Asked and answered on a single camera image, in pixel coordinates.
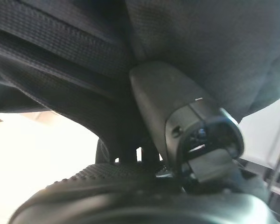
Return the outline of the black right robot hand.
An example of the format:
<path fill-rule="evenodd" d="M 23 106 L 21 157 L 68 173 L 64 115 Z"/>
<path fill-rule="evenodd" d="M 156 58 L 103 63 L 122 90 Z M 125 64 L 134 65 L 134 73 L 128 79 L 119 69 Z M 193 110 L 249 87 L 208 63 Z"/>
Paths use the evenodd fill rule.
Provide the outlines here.
<path fill-rule="evenodd" d="M 90 165 L 37 192 L 12 224 L 275 224 L 263 182 L 236 164 L 237 121 L 172 65 L 133 68 L 135 101 L 162 161 Z"/>

